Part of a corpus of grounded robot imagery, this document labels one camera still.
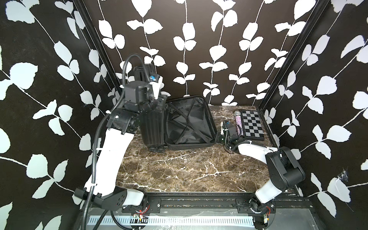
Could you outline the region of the black ribbed hard-shell suitcase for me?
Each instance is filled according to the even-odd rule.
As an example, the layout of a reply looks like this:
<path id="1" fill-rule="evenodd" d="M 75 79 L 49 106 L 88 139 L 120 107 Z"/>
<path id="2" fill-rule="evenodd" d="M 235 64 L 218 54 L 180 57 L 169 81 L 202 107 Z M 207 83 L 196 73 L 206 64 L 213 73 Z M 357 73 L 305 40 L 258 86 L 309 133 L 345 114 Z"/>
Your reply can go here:
<path id="1" fill-rule="evenodd" d="M 158 105 L 142 117 L 140 133 L 152 152 L 211 147 L 218 132 L 205 97 L 183 97 Z"/>

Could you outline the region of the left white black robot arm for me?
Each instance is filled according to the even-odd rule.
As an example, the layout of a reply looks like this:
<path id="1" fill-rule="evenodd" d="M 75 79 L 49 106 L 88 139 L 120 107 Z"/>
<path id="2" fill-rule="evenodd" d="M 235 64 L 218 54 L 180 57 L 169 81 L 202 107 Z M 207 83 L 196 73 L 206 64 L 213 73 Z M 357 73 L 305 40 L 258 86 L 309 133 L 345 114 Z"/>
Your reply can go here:
<path id="1" fill-rule="evenodd" d="M 92 174 L 74 195 L 99 208 L 116 211 L 124 206 L 143 206 L 144 192 L 116 185 L 120 165 L 128 146 L 139 129 L 147 145 L 163 144 L 163 109 L 166 96 L 161 94 L 163 78 L 153 64 L 134 68 L 134 80 L 124 86 L 117 107 L 101 121 L 96 137 L 105 130 L 102 147 L 93 148 Z"/>

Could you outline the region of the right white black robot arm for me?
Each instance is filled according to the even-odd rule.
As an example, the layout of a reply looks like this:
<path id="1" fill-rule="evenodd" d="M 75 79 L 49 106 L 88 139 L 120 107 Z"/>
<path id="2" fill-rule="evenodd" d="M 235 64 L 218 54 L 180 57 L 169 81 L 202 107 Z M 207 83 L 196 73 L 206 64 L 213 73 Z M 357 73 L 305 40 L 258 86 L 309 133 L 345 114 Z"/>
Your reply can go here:
<path id="1" fill-rule="evenodd" d="M 271 200 L 306 178 L 291 149 L 253 144 L 252 141 L 242 138 L 239 128 L 231 123 L 221 126 L 217 142 L 223 144 L 228 151 L 254 158 L 267 165 L 268 181 L 254 192 L 248 202 L 248 207 L 255 214 L 270 212 Z"/>

